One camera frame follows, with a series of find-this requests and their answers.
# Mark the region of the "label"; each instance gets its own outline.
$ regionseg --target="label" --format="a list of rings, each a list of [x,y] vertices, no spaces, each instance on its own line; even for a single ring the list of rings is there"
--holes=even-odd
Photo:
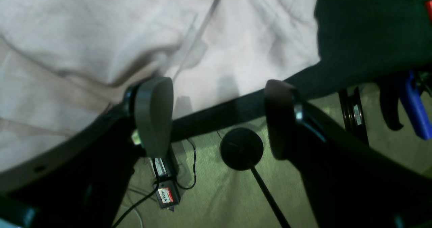
[[[174,199],[172,199],[171,191],[168,187],[158,189],[159,196],[161,197],[162,203],[169,203],[174,202]]]
[[[358,110],[358,105],[354,106],[354,116],[355,116],[355,120],[357,121],[357,125],[361,125],[361,117],[360,117],[360,111]]]

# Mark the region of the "floor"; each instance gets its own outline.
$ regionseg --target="floor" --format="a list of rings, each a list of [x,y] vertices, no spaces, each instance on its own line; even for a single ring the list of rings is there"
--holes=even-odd
[[[405,167],[432,178],[432,140],[415,136],[408,117],[399,105],[399,117],[404,128],[392,131],[387,128],[379,107],[379,89],[374,84],[363,85],[361,102],[366,118],[369,143],[372,148]],[[432,98],[422,95],[429,116],[432,116]],[[338,94],[311,101],[338,124],[344,126]],[[264,142],[264,154],[257,171],[266,183],[290,226],[317,227],[299,172],[288,161],[277,161],[269,149],[265,118],[221,129],[223,137],[230,129],[247,127],[258,133]],[[182,201],[175,211],[161,210],[154,200],[142,203],[129,214],[119,227],[180,228],[180,227],[279,227],[279,223],[266,202],[250,171],[233,171],[221,160],[216,132],[191,139],[197,147],[196,186],[182,192]],[[187,141],[173,144],[180,165],[179,179],[188,186],[193,182],[193,149]],[[130,186],[149,193],[152,189],[149,161],[136,164]],[[128,206],[142,198],[128,192],[119,209],[119,217]]]

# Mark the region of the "dark blanket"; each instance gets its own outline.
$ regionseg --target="dark blanket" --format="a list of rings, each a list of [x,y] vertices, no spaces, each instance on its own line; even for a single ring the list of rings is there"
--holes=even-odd
[[[428,0],[318,0],[321,62],[286,81],[305,100],[432,63]],[[263,90],[175,120],[171,141],[264,116]]]

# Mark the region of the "black pole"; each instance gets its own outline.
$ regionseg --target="black pole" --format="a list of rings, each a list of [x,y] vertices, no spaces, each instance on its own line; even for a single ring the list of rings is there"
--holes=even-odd
[[[256,171],[255,167],[252,167],[250,169],[252,171],[253,176],[255,177],[255,180],[258,182],[258,185],[261,188],[261,191],[263,191],[264,196],[266,196],[267,202],[269,202],[271,209],[273,210],[273,213],[276,215],[277,220],[279,221],[280,225],[283,228],[290,228],[290,225],[287,222],[287,219],[285,219],[283,213],[277,206],[275,200],[273,199],[273,196],[271,196],[269,190],[267,189],[267,186],[261,179],[260,175]]]

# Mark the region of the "round black base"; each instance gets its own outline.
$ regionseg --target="round black base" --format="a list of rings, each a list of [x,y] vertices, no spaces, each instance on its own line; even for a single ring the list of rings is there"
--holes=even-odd
[[[235,170],[245,171],[254,167],[263,156],[264,146],[261,138],[247,128],[229,131],[220,144],[223,162]]]

